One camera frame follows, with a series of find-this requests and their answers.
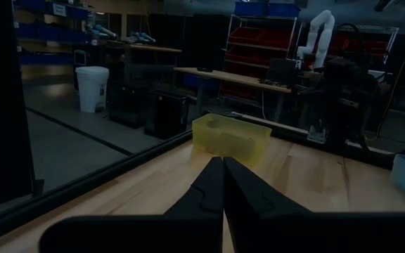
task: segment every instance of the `red storage bin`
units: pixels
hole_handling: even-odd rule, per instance
[[[239,85],[232,85],[232,84],[222,84],[220,87],[220,91],[222,94],[227,94],[231,96],[236,96],[239,98],[244,98],[248,100],[257,100],[259,98],[259,94],[257,90],[239,86]]]
[[[254,55],[253,59],[256,64],[268,66],[270,65],[270,60],[273,58],[285,59],[287,56],[287,51],[272,51],[272,50],[259,50]]]
[[[229,41],[243,44],[256,44],[257,37],[262,31],[262,29],[257,28],[239,27],[229,35]]]
[[[365,41],[364,46],[368,52],[371,53],[372,56],[375,56],[381,60],[384,59],[386,50],[387,50],[387,42],[381,41]]]
[[[226,59],[237,60],[242,63],[255,63],[254,60],[255,51],[253,48],[246,46],[234,46],[226,53]]]
[[[226,62],[226,67],[224,68],[224,71],[233,74],[241,74],[249,76],[251,69],[252,69],[251,66]]]
[[[282,30],[264,30],[257,38],[258,45],[273,46],[276,48],[287,49],[290,43],[291,31]]]

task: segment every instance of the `wooden table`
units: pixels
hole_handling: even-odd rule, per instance
[[[85,214],[162,214],[190,187],[212,156],[186,142],[0,238],[0,252],[35,253],[53,223]],[[314,212],[405,212],[390,171],[277,138],[251,170]],[[233,252],[224,220],[224,252]]]
[[[276,106],[276,111],[274,113],[274,121],[277,122],[279,117],[281,116],[283,101],[284,101],[284,94],[291,93],[291,90],[285,87],[280,86],[273,86],[268,84],[261,84],[257,78],[254,77],[246,77],[239,74],[232,74],[223,71],[214,70],[212,72],[203,72],[198,71],[196,67],[175,67],[175,71],[185,72],[189,74],[196,74],[200,77],[204,78],[211,78],[211,79],[218,79],[226,82],[231,82],[234,84],[240,84],[249,86],[252,88],[267,90],[267,91],[275,91],[280,93],[280,97],[278,99],[278,105]],[[201,115],[203,111],[203,86],[198,85],[198,95],[197,95],[197,102],[196,107],[198,109],[198,115]]]
[[[159,52],[169,52],[169,53],[181,53],[182,50],[175,48],[166,48],[161,46],[151,46],[151,45],[142,45],[142,44],[126,44],[117,41],[107,41],[107,46],[118,47],[118,48],[130,48],[136,50],[145,50],[145,51],[159,51]]]

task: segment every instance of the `translucent yellow container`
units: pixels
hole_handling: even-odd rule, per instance
[[[238,119],[208,114],[192,123],[193,146],[254,166],[262,158],[271,129]]]

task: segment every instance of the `white trash can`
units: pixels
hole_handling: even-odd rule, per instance
[[[77,84],[82,112],[95,112],[105,108],[105,96],[109,69],[106,67],[77,67]]]

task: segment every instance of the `robotic arm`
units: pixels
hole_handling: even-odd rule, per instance
[[[301,70],[302,61],[305,55],[311,53],[314,50],[316,38],[318,37],[318,31],[320,26],[324,24],[323,32],[321,33],[318,43],[318,51],[316,52],[316,58],[314,63],[314,69],[323,67],[324,59],[328,53],[330,38],[332,37],[332,31],[335,25],[335,18],[330,11],[324,11],[316,16],[310,22],[309,36],[307,37],[307,45],[300,46],[297,50],[296,68]]]

